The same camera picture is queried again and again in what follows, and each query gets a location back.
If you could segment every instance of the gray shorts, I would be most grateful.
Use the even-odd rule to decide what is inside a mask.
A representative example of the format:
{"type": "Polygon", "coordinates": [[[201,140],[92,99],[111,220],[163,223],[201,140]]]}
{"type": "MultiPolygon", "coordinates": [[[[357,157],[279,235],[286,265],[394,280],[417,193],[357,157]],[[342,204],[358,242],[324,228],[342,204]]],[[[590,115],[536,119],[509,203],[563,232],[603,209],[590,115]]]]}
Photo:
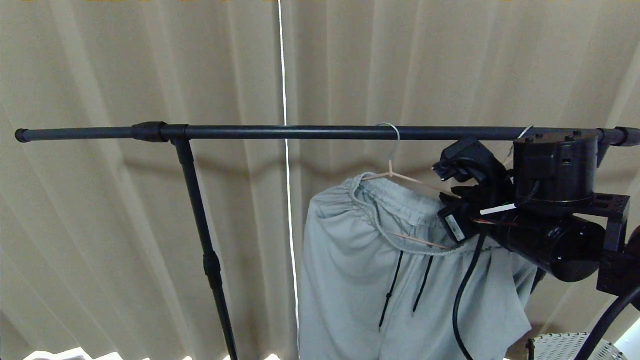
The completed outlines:
{"type": "MultiPolygon", "coordinates": [[[[436,215],[439,200],[385,178],[362,181],[367,175],[311,200],[300,290],[302,360],[464,359],[452,309],[477,238],[455,247],[436,215]]],[[[459,312],[474,359],[502,360],[531,329],[524,306],[535,273],[534,265],[487,239],[459,312]]]]}

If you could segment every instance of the sticker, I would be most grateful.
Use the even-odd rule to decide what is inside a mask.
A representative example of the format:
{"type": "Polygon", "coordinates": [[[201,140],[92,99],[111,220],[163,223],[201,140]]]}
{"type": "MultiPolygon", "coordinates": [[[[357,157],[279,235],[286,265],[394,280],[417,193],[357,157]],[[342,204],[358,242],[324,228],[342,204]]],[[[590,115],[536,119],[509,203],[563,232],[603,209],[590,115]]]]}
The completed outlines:
{"type": "Polygon", "coordinates": [[[462,229],[460,229],[460,226],[458,225],[456,218],[454,218],[453,215],[449,215],[444,219],[447,221],[447,224],[449,224],[449,227],[451,228],[451,231],[453,232],[453,235],[455,235],[456,239],[458,239],[458,241],[464,240],[465,233],[463,233],[462,229]]]}

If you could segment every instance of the clothing rack leg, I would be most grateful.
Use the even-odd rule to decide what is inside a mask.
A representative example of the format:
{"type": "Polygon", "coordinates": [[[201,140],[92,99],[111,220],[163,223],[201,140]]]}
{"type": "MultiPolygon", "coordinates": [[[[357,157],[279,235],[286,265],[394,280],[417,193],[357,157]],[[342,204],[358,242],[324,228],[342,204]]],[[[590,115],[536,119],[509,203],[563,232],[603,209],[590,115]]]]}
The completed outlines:
{"type": "Polygon", "coordinates": [[[229,317],[225,292],[222,289],[220,260],[211,244],[211,235],[209,234],[207,217],[205,216],[204,205],[202,204],[202,195],[200,194],[200,187],[198,185],[193,151],[191,151],[191,145],[187,139],[172,139],[171,143],[178,152],[178,159],[180,159],[184,179],[187,182],[189,198],[191,199],[191,206],[193,207],[193,214],[196,218],[198,234],[200,235],[202,250],[204,251],[204,272],[207,274],[209,285],[216,299],[216,307],[218,308],[218,316],[220,317],[222,330],[225,334],[227,350],[229,351],[231,360],[237,360],[236,341],[234,340],[234,332],[231,329],[231,319],[229,317]]]}

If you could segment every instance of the beige curtain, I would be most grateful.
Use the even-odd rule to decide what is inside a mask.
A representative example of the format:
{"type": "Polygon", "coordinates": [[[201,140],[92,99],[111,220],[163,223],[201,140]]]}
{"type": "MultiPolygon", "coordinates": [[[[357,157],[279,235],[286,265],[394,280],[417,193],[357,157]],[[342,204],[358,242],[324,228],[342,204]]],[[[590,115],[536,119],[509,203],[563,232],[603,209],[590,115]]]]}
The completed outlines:
{"type": "MultiPolygon", "coordinates": [[[[278,5],[289,124],[640,127],[634,2],[4,1],[4,360],[75,347],[125,360],[226,356],[173,147],[22,145],[13,132],[156,120],[284,124],[278,5]]],[[[403,142],[397,170],[437,184],[430,168],[447,144],[403,142]]],[[[508,152],[508,143],[488,145],[500,158],[508,152]]],[[[300,259],[310,198],[384,171],[391,143],[289,146],[300,259]]],[[[240,356],[295,359],[284,142],[195,140],[193,148],[240,356]]],[[[636,195],[637,155],[611,149],[597,190],[636,195]]],[[[637,203],[631,227],[640,223],[637,203]]],[[[535,332],[588,331],[610,301],[595,277],[548,278],[527,314],[535,332]]],[[[628,309],[607,339],[638,316],[628,309]]]]}

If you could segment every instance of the black cylinder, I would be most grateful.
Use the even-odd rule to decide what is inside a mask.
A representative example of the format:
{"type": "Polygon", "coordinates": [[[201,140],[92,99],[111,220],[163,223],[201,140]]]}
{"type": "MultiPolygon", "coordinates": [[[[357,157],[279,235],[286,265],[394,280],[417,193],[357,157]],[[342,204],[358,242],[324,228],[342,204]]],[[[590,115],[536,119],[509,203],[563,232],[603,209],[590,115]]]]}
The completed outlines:
{"type": "Polygon", "coordinates": [[[491,236],[558,280],[581,281],[598,270],[602,226],[575,216],[549,218],[524,211],[507,221],[511,225],[495,227],[491,236]]]}
{"type": "Polygon", "coordinates": [[[518,201],[555,206],[590,201],[598,165],[596,134],[547,133],[513,143],[518,201]]]}

